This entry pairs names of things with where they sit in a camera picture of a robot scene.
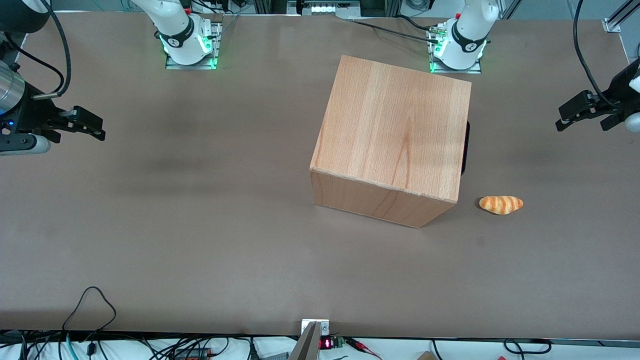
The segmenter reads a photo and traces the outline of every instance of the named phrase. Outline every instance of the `red wire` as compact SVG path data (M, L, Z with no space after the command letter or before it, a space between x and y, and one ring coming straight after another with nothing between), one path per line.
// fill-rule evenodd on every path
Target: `red wire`
M376 354L375 352L373 352L373 350L369 349L369 348L367 347L367 345L364 345L364 344L363 344L363 343L361 343L361 342L358 342L358 343L357 343L357 345L358 345L358 347L359 347L359 348L361 348L362 350L364 350L364 351L368 351L368 352L366 352L366 354L373 355L373 356L377 357L378 359L382 360L382 358L380 357L380 355Z

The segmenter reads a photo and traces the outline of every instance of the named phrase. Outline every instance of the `croissant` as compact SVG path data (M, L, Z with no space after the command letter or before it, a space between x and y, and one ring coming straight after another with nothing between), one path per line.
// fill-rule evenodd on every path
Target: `croissant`
M520 209L524 203L515 196L485 196L480 199L480 207L498 215L507 215Z

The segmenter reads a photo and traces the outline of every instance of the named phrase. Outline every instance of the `table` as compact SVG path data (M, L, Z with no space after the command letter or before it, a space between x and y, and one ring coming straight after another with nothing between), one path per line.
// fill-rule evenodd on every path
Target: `table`
M423 43L247 16L217 70L188 72L163 69L144 14L60 19L73 78L56 104L102 116L107 140L0 159L1 328L59 329L97 285L112 330L295 334L329 318L357 336L640 340L640 142L596 121L556 131L557 107L590 88L570 21L498 21L483 74L454 75L473 82L467 171L458 204L416 230L315 206L308 165L340 56L427 71ZM597 21L580 36L605 88L627 64L619 38ZM26 49L63 68L51 22ZM525 206L498 217L485 195ZM109 314L92 294L70 327Z

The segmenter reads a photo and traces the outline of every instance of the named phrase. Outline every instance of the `wooden cube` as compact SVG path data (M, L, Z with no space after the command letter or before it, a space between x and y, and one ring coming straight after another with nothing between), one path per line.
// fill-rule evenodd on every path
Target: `wooden cube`
M342 56L311 159L316 204L411 227L454 206L470 93L467 81Z

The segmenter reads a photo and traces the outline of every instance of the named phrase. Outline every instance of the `black handle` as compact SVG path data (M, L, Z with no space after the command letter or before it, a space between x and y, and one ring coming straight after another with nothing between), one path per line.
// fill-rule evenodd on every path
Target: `black handle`
M465 149L462 152L462 172L460 175L462 176L465 173L465 169L467 168L467 151L469 148L469 132L471 131L471 124L467 121L467 132L465 133Z

